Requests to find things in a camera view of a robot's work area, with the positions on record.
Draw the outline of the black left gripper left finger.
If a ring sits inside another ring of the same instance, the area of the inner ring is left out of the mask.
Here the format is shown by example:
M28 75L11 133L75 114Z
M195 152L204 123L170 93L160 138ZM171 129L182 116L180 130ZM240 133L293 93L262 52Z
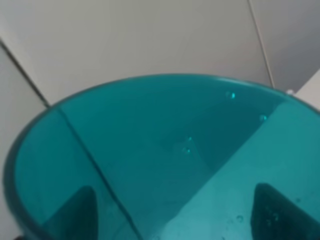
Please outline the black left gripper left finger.
M98 207L93 188L81 187L43 224L43 228L54 240L96 240Z

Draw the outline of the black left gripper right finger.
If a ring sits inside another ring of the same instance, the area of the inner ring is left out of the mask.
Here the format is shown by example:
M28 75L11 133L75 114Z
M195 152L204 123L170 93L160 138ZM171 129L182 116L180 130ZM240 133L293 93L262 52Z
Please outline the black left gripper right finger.
M320 223L267 183L254 189L250 228L254 240L320 238Z

